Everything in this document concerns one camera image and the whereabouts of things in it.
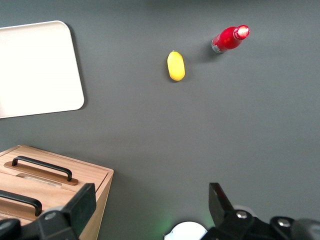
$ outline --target wooden drawer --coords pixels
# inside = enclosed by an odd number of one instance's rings
[[[20,159],[12,166],[18,156],[69,169],[72,179],[68,181],[65,172]],[[96,210],[80,235],[81,240],[98,238],[113,173],[106,167],[30,146],[19,145],[0,153],[0,190],[37,199],[43,211],[64,206],[85,183],[95,184]],[[0,220],[4,218],[18,218],[25,225],[37,217],[30,205],[0,198]]]

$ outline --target gray table surface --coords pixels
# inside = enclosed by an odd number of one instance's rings
[[[210,228],[210,182],[263,221],[319,220],[319,12],[318,0],[1,0],[0,27],[69,26],[85,104],[0,119],[0,151],[29,145],[114,169],[99,240]],[[212,38],[241,24],[250,36],[213,54]]]

